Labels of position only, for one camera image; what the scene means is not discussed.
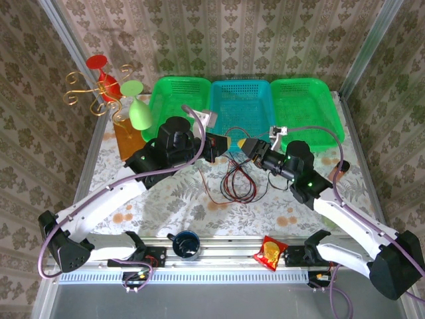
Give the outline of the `green plastic goblet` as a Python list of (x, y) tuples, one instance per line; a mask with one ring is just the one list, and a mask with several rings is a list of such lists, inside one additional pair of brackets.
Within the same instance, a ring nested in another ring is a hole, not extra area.
[(132, 97), (129, 107), (129, 118), (134, 129), (143, 131), (152, 126), (153, 118), (149, 106), (139, 99), (143, 91), (143, 84), (138, 80), (129, 80), (121, 85), (123, 96)]

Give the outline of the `blue plastic basket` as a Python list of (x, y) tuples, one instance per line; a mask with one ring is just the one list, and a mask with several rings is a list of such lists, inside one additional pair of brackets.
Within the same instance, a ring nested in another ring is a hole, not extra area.
[(210, 110), (218, 114), (212, 133), (228, 135), (230, 152), (239, 152), (243, 138), (268, 139), (276, 124), (270, 83), (265, 80), (221, 80), (211, 85)]

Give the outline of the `green plastic basket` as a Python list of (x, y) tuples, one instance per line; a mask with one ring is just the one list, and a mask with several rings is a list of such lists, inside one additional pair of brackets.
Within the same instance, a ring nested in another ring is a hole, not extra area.
[(337, 147), (334, 137), (323, 130), (311, 129), (313, 126), (327, 128), (340, 142), (344, 141), (343, 126), (326, 83), (316, 78), (293, 78), (275, 80), (270, 86), (276, 126), (310, 127), (284, 136), (280, 145), (282, 151), (294, 140), (305, 141), (312, 152)]
[(192, 124), (194, 119), (181, 106), (187, 105), (196, 111), (208, 110), (210, 91), (211, 82), (205, 78), (166, 76), (158, 80), (149, 101), (153, 123), (141, 132), (142, 138), (146, 142), (156, 138), (160, 125), (173, 116), (184, 117)]

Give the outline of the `small black orange object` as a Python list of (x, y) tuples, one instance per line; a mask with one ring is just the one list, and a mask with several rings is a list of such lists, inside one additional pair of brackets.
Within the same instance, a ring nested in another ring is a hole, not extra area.
[(336, 177), (336, 182), (338, 182), (350, 169), (350, 163), (343, 160), (341, 170), (339, 170), (339, 163), (335, 165), (329, 174), (329, 180), (332, 181)]

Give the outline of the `brown wooden rack base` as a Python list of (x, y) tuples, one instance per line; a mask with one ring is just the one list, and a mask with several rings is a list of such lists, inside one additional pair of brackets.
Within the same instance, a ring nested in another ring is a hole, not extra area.
[(122, 161), (126, 161), (146, 145), (141, 131), (133, 128), (129, 118), (120, 121), (119, 125), (114, 124), (114, 132)]

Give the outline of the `floral tablecloth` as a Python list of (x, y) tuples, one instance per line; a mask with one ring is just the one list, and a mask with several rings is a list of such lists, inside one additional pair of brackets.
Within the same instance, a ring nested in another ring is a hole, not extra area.
[[(339, 194), (352, 207), (376, 218), (337, 93), (332, 92), (332, 97), (345, 131), (345, 141), (341, 148), (316, 154), (315, 169), (328, 177), (340, 159), (347, 160), (350, 169), (339, 180)], [(226, 157), (214, 163), (199, 160), (122, 205), (99, 223), (95, 232), (117, 235), (135, 231), (142, 237), (164, 237), (191, 230), (202, 237), (308, 237), (320, 229), (329, 231), (321, 221), (322, 215), (293, 198), (286, 189), (285, 179), (268, 175), (251, 163), (245, 168), (258, 190), (252, 203), (233, 203), (220, 192), (220, 182), (228, 169)], [(338, 227), (331, 232), (341, 234)]]

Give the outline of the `red plastic goblet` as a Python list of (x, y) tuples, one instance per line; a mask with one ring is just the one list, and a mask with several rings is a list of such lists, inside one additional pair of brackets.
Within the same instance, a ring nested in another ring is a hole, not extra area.
[(90, 70), (99, 70), (100, 75), (98, 78), (98, 88), (100, 96), (105, 102), (113, 102), (120, 100), (122, 94), (120, 92), (120, 85), (118, 81), (111, 75), (105, 73), (103, 68), (107, 65), (107, 57), (102, 54), (91, 56), (86, 61), (86, 66)]

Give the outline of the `red snack packet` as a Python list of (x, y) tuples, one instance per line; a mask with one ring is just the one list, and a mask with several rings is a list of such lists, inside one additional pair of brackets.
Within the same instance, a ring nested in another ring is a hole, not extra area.
[(254, 260), (273, 272), (276, 271), (282, 253), (289, 245), (265, 236), (258, 253), (253, 255)]

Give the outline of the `dark blue mug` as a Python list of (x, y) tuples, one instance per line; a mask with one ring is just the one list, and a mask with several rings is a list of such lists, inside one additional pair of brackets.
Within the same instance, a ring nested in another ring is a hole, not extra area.
[(194, 261), (201, 252), (199, 236), (192, 231), (181, 231), (176, 235), (169, 233), (173, 252), (183, 261)]

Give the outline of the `black power connector block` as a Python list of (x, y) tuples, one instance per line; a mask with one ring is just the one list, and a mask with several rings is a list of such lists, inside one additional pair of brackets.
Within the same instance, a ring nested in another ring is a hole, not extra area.
[(331, 284), (331, 274), (327, 271), (309, 271), (308, 283), (310, 288), (327, 288)]
[(151, 272), (148, 270), (125, 272), (122, 278), (122, 285), (127, 292), (138, 292), (149, 282), (150, 279)]

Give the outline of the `aluminium table side rail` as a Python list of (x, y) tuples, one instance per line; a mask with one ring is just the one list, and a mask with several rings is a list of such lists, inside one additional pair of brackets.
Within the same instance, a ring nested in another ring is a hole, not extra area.
[(109, 115), (110, 111), (107, 111), (104, 115), (98, 118), (96, 123), (92, 140), (90, 142), (90, 147), (88, 148), (88, 152), (86, 154), (86, 161), (80, 176), (80, 181), (74, 196), (74, 203), (77, 203), (89, 193), (98, 153), (100, 151), (106, 125), (109, 121)]
[(367, 165), (367, 161), (363, 152), (363, 149), (361, 147), (361, 143), (356, 131), (356, 127), (354, 124), (354, 121), (352, 119), (346, 98), (342, 96), (339, 92), (337, 92), (337, 97), (339, 99), (339, 103), (341, 105), (341, 109), (343, 111), (345, 121), (347, 124), (348, 131), (351, 135), (351, 139), (353, 142), (353, 147), (355, 149), (355, 153), (357, 155), (357, 159), (359, 161), (359, 166), (361, 168), (363, 179), (365, 181), (365, 186), (367, 189), (367, 192), (369, 194), (369, 199), (371, 202), (371, 206), (373, 207), (373, 212), (376, 217), (376, 219), (381, 222), (383, 225), (387, 225), (386, 218), (384, 216), (381, 204), (378, 199), (377, 191), (375, 189), (375, 186), (373, 184), (373, 180)]

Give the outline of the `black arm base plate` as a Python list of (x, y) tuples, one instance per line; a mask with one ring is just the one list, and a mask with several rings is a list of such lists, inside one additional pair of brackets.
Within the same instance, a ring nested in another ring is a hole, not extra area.
[(144, 263), (157, 268), (165, 266), (166, 258), (166, 247), (120, 247), (107, 255), (107, 265), (109, 267), (137, 267)]
[(303, 266), (329, 266), (329, 261), (312, 260), (305, 253), (305, 247), (302, 245), (291, 245), (283, 254), (284, 262), (287, 267)]

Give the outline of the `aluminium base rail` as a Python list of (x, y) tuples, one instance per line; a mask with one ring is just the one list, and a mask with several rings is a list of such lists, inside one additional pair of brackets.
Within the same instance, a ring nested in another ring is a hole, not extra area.
[[(306, 255), (313, 261), (321, 260), (339, 263), (358, 272), (362, 270), (371, 272), (373, 268), (378, 266), (394, 266), (396, 269), (400, 269), (402, 265), (409, 264), (405, 257), (405, 254), (410, 251), (407, 242), (409, 236), (406, 234), (399, 236), (395, 243), (387, 246), (381, 245), (376, 255), (360, 253), (357, 249), (350, 250), (342, 247), (341, 243), (324, 243), (322, 240), (325, 236), (326, 234), (320, 231), (308, 238), (302, 245), (305, 247)], [(107, 255), (116, 248), (146, 247), (147, 245), (136, 233), (128, 231), (121, 235), (91, 234), (80, 243), (74, 242), (65, 234), (57, 232), (50, 241), (45, 241), (43, 246), (45, 251), (53, 256), (61, 272), (68, 273), (75, 271), (87, 262), (107, 262)], [(201, 243), (201, 252), (195, 261), (237, 259), (243, 256), (253, 258), (254, 254), (254, 248), (244, 241), (240, 243), (229, 241), (223, 245)], [(174, 252), (172, 252), (171, 256), (179, 258)], [(149, 266), (143, 263), (142, 266), (137, 267), (147, 268)]]

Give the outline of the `aluminium frame post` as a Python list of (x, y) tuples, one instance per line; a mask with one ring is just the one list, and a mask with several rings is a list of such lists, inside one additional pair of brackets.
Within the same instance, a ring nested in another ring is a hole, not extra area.
[(98, 77), (93, 70), (86, 66), (86, 57), (76, 37), (72, 34), (64, 15), (60, 12), (56, 1), (38, 0), (38, 2), (76, 64), (76, 70), (68, 73), (65, 78), (68, 92), (63, 97), (64, 102), (69, 106), (75, 106), (82, 97), (91, 94), (94, 97), (89, 106), (91, 113), (95, 116), (108, 114), (110, 107), (107, 106), (107, 102), (104, 102), (101, 97)]
[(348, 99), (353, 93), (403, 2), (404, 0), (384, 0), (380, 12), (339, 90), (340, 96)]

